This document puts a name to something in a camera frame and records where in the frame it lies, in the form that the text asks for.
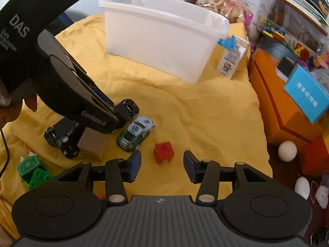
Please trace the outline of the person's left hand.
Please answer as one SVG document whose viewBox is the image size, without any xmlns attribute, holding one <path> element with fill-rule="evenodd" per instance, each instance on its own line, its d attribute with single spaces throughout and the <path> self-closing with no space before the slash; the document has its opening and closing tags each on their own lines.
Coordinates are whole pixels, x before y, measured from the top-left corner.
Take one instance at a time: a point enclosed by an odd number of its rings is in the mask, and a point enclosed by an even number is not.
<svg viewBox="0 0 329 247">
<path fill-rule="evenodd" d="M 12 104 L 11 103 L 11 95 L 7 91 L 5 85 L 1 81 L 1 115 L 0 115 L 0 128 L 2 129 L 7 123 L 15 121 L 21 113 L 22 104 L 25 105 L 36 112 L 37 110 L 37 95 L 33 94 L 19 103 Z"/>
</svg>

